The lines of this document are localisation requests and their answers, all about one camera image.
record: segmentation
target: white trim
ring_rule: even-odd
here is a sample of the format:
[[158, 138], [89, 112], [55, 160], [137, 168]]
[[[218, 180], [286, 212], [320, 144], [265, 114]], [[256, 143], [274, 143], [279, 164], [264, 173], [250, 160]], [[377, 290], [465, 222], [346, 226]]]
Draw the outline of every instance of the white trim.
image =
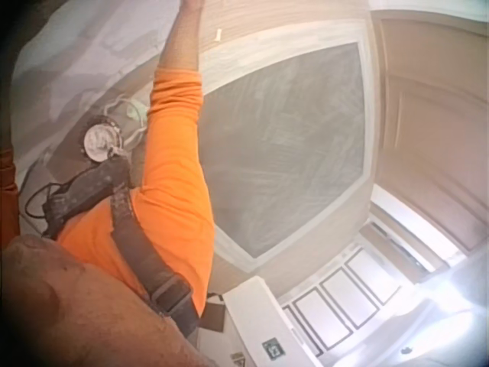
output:
[[377, 184], [374, 185], [371, 200], [424, 242], [450, 266], [465, 258], [457, 246], [432, 226], [430, 222]]
[[[288, 47], [283, 46], [287, 40]], [[243, 271], [251, 272], [304, 237], [337, 210], [371, 176], [374, 150], [374, 72], [365, 21], [318, 21], [258, 32], [219, 45], [201, 55], [204, 94], [213, 92], [249, 73], [316, 50], [357, 44], [360, 54], [365, 105], [364, 172], [320, 214], [258, 258], [250, 256], [216, 226], [215, 251]]]
[[414, 10], [487, 21], [485, 0], [370, 0], [372, 10]]

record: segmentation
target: person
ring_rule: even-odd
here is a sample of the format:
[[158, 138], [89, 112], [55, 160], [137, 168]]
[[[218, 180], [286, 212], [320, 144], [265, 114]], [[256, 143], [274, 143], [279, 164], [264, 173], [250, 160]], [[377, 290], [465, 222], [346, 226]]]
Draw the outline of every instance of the person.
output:
[[[131, 192], [138, 222], [159, 256], [193, 289], [198, 315], [206, 304], [214, 242], [212, 209], [199, 164], [197, 135], [202, 105], [198, 38], [203, 3], [181, 1], [160, 56], [148, 113], [143, 181]], [[13, 191], [10, 186], [5, 192], [12, 198]], [[57, 242], [76, 259], [103, 269], [137, 294], [144, 294], [115, 247], [111, 232], [107, 199], [71, 219]]]

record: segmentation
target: orange long-sleeve shirt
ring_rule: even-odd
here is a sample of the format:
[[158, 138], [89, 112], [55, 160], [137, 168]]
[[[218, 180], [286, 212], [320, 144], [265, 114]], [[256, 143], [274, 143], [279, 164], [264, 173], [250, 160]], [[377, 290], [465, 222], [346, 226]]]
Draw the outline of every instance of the orange long-sleeve shirt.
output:
[[[161, 258], [193, 287], [202, 314], [212, 267], [214, 222], [199, 163], [197, 121], [202, 105], [198, 73], [155, 73], [148, 113], [141, 188], [132, 190], [134, 213]], [[112, 241], [110, 203], [104, 200], [71, 219], [58, 242], [80, 261], [94, 264], [139, 294], [143, 287]]]

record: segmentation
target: ceiling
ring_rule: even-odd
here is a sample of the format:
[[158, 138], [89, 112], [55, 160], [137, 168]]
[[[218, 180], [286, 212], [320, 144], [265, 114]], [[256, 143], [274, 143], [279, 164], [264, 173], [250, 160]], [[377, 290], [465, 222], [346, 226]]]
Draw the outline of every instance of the ceiling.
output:
[[357, 44], [275, 63], [206, 96], [200, 158], [215, 222], [257, 258], [338, 199], [364, 169]]

